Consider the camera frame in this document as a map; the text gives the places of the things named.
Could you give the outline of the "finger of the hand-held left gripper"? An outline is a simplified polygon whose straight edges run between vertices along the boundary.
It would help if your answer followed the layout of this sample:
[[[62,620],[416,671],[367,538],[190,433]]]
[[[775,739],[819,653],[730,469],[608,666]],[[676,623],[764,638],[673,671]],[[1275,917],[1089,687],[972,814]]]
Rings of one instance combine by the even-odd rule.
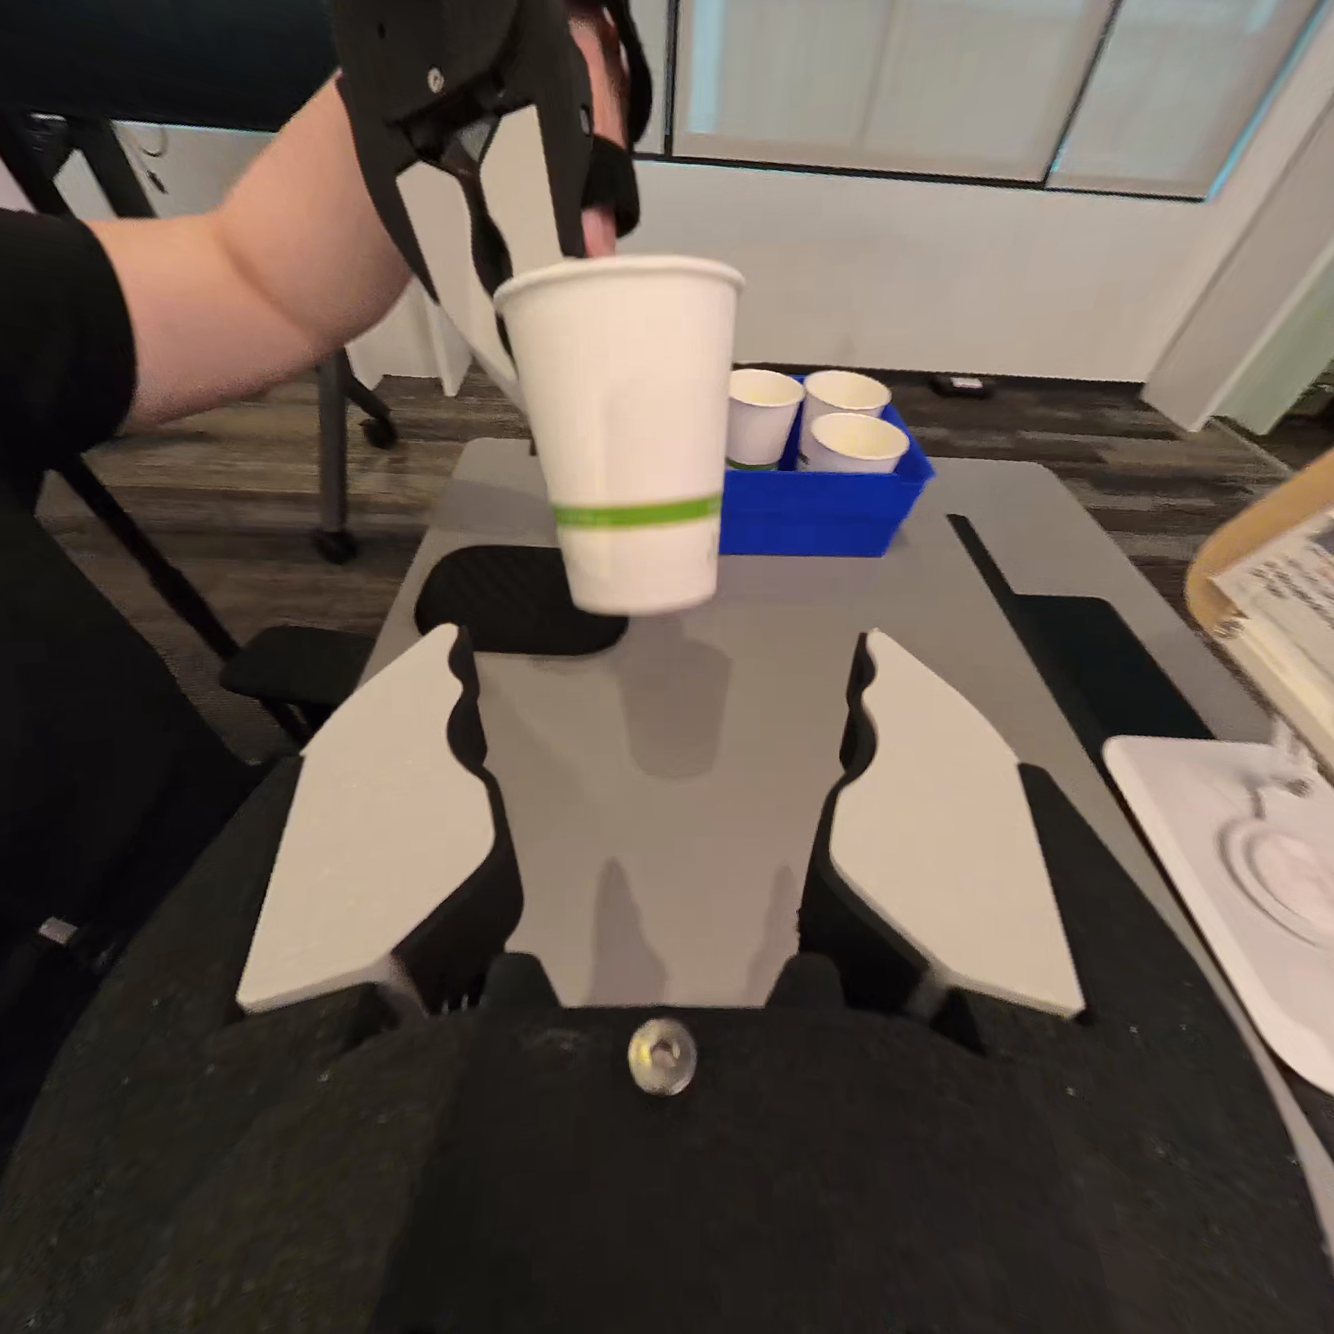
[[[478,275],[473,221],[462,183],[424,161],[397,179],[413,239],[422,255],[436,307],[471,360],[517,410],[522,391],[495,320],[492,295]]]
[[[565,260],[533,106],[498,120],[479,161],[479,188],[502,244],[503,275],[522,277]]]

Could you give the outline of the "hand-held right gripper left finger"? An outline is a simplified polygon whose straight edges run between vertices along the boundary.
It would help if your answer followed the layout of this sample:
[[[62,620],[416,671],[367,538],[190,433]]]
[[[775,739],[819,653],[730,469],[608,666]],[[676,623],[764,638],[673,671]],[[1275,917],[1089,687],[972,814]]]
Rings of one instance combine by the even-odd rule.
[[[524,908],[478,698],[471,639],[443,625],[305,747],[243,1012],[360,987],[403,1016],[476,1004]]]

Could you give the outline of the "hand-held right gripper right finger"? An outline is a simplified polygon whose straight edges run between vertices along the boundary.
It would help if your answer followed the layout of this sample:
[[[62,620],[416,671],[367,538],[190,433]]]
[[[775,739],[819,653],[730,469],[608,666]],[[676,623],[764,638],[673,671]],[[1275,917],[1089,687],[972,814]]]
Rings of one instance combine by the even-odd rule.
[[[1002,734],[876,628],[859,636],[845,704],[802,950],[833,965],[857,1009],[941,1022],[980,996],[1078,1019],[1086,998]]]

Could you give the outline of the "white paper cup green stripe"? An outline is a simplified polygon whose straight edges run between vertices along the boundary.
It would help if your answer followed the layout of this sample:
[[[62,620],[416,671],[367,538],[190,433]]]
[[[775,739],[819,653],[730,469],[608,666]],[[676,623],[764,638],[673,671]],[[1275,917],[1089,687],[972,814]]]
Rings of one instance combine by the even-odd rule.
[[[892,404],[892,391],[878,380],[848,371],[813,372],[803,380],[803,430],[830,414],[867,415],[880,420]]]
[[[497,291],[575,607],[645,617],[713,598],[743,290],[716,261],[616,256]]]
[[[727,383],[727,468],[776,471],[803,403],[805,387],[791,376],[756,368],[733,371]]]
[[[891,476],[910,444],[892,423],[864,414],[830,412],[805,428],[795,464],[808,474]]]

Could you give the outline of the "blue plastic bin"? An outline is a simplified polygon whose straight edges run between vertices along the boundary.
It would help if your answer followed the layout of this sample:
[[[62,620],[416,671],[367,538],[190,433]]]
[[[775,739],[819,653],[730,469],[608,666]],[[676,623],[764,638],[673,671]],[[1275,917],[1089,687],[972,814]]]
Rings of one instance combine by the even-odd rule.
[[[722,493],[724,557],[880,558],[935,472],[894,404],[881,415],[911,441],[891,476],[802,472],[803,406],[786,453],[772,472],[727,468]]]

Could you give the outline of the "person's left forearm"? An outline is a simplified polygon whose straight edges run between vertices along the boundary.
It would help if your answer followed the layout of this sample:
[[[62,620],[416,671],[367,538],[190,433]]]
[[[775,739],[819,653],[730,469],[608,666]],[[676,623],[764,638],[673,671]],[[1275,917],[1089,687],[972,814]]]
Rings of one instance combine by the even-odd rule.
[[[409,269],[363,185],[335,79],[211,212],[92,223],[136,383],[120,434],[257,396],[373,329]]]

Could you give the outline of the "person's left hand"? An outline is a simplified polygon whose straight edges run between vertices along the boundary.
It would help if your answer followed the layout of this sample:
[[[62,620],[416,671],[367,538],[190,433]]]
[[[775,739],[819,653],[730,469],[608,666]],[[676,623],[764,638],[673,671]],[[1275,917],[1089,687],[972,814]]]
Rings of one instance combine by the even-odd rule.
[[[583,199],[586,256],[613,255],[640,225],[632,150],[652,110],[652,77],[625,2],[567,2],[571,39],[589,71],[589,182]]]

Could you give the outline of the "black quilted wrist pad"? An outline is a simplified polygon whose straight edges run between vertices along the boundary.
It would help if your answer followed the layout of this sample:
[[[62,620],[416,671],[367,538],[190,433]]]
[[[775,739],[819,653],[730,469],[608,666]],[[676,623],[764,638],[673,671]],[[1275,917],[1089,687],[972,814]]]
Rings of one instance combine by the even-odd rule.
[[[468,545],[429,571],[413,609],[419,634],[454,625],[479,655],[597,657],[629,628],[622,615],[575,607],[562,555],[552,547]]]

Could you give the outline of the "person's black clothed torso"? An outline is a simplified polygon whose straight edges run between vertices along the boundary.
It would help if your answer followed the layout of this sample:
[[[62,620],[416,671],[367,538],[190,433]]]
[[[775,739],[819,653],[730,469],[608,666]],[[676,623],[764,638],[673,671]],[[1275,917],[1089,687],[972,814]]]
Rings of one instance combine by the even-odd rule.
[[[189,403],[190,361],[152,371],[146,299],[222,326],[217,231],[3,212],[3,1165],[93,995],[262,776],[36,518],[46,477],[154,391]]]

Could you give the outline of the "black tripod legs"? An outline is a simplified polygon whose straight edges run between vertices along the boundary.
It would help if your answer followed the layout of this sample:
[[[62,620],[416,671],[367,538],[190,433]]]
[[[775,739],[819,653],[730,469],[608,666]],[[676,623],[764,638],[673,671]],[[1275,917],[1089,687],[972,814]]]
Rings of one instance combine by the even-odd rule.
[[[54,182],[44,174],[20,120],[8,110],[1,112],[1,158],[16,187],[38,214],[73,218],[73,212]],[[139,566],[162,601],[222,663],[228,663],[240,653],[240,644],[233,641],[197,588],[143,534],[81,457],[60,468],[58,476]]]

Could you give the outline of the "printed instruction sheet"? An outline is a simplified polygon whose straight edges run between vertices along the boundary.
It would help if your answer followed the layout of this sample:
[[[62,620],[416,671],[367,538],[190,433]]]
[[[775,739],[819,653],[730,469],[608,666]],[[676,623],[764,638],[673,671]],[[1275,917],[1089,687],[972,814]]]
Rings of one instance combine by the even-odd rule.
[[[1227,606],[1229,655],[1283,712],[1332,725],[1332,511],[1208,577]]]

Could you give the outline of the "large black wall screen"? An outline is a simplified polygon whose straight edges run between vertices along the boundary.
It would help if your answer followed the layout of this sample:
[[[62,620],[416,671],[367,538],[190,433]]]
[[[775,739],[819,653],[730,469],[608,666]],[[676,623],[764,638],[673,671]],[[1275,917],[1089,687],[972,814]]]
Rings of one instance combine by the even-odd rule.
[[[3,2],[14,110],[276,131],[336,71],[319,2]]]

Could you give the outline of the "frosted glass wall panel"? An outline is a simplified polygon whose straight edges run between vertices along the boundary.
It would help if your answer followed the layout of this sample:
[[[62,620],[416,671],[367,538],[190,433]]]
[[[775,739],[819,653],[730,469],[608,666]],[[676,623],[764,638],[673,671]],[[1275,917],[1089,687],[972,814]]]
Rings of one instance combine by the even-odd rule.
[[[673,4],[665,155],[1202,204],[1318,2]]]

